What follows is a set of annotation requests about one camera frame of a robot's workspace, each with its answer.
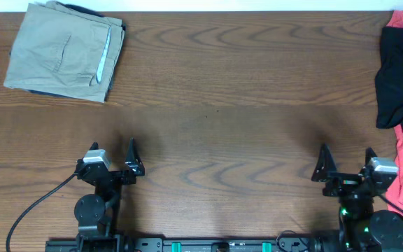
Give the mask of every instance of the folded khaki pants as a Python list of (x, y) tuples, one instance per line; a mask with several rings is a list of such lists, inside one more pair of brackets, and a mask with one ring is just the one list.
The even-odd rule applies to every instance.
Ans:
[(121, 26), (122, 20), (79, 13), (54, 1), (29, 4), (4, 86), (104, 102), (125, 35)]

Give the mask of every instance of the wood grain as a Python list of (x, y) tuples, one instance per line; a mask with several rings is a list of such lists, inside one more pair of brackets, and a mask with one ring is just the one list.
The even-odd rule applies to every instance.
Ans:
[[(146, 176), (119, 229), (166, 237), (276, 236), (337, 227), (310, 181), (327, 142), (340, 169), (395, 156), (375, 128), (378, 40), (390, 13), (106, 13), (129, 26), (108, 102), (3, 87), (23, 13), (0, 13), (0, 251), (13, 221), (73, 171), (93, 141), (121, 169), (135, 137)], [(74, 237), (72, 181), (20, 223), (13, 251)], [(386, 206), (376, 201), (376, 208)]]

